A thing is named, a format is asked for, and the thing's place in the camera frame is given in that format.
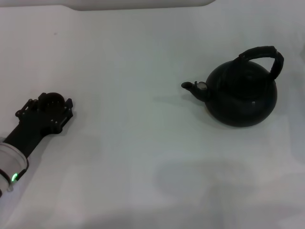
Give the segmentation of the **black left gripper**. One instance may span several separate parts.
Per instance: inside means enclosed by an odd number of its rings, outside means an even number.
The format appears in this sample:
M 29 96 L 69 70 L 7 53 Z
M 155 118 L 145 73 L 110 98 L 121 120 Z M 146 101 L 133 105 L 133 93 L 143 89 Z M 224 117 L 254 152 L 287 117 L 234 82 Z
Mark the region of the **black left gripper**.
M 73 117 L 71 98 L 65 101 L 63 110 L 59 115 L 38 112 L 39 102 L 45 96 L 46 93 L 42 93 L 38 99 L 29 99 L 15 113 L 19 123 L 4 140 L 4 143 L 18 149 L 25 157 L 29 157 L 45 136 L 61 133 L 63 127 Z

